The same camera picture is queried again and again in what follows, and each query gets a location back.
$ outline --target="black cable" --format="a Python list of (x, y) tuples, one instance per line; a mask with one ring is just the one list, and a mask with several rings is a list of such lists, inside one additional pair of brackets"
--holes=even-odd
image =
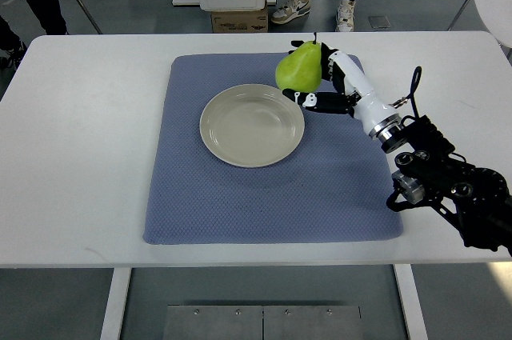
[(417, 66), (413, 73), (413, 79), (410, 83), (410, 93), (409, 96), (407, 96), (410, 99), (410, 104), (413, 107), (414, 116), (416, 118), (419, 118), (418, 108), (416, 107), (416, 100), (414, 100), (414, 92), (416, 92), (416, 89), (419, 86), (419, 80), (422, 77), (422, 68), (420, 66)]

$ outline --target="robotic hand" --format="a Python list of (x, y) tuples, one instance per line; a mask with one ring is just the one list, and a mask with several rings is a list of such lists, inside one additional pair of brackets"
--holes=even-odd
[[(284, 90), (283, 94), (306, 110), (350, 114), (361, 120), (365, 133), (378, 139), (387, 154), (405, 143), (412, 146), (413, 152), (400, 153), (394, 160), (398, 168), (392, 174), (394, 192), (386, 201), (391, 210), (429, 206), (459, 231), (465, 246), (492, 251), (504, 246), (512, 254), (512, 197), (506, 180), (494, 170), (466, 162), (427, 116), (419, 117), (414, 92), (421, 67), (414, 72), (409, 95), (388, 105), (347, 54), (322, 44), (321, 64), (322, 78), (333, 82), (336, 93)], [(396, 109), (409, 100), (414, 116), (401, 118)], [(405, 201), (397, 202), (399, 196)], [(455, 212), (444, 207), (444, 198), (453, 201)]]

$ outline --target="white sneaker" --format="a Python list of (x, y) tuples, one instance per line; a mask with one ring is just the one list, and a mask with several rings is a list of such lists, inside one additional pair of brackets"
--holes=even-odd
[(341, 0), (336, 13), (336, 32), (354, 31), (354, 6), (355, 2)]
[(286, 24), (294, 18), (300, 18), (310, 12), (310, 0), (287, 0), (285, 4), (279, 7), (270, 20), (275, 24)]

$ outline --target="cardboard box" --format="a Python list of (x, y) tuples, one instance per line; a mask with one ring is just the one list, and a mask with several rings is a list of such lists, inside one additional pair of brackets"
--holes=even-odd
[(211, 13), (214, 34), (253, 34), (269, 31), (269, 10), (218, 11)]

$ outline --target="table leg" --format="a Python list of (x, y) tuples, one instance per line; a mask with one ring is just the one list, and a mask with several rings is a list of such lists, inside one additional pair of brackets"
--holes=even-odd
[(130, 276), (131, 268), (114, 268), (100, 340), (119, 340), (121, 336)]
[(395, 264), (393, 268), (409, 339), (427, 340), (428, 337), (426, 336), (425, 322), (423, 321), (416, 284), (414, 283), (413, 270), (410, 264)]

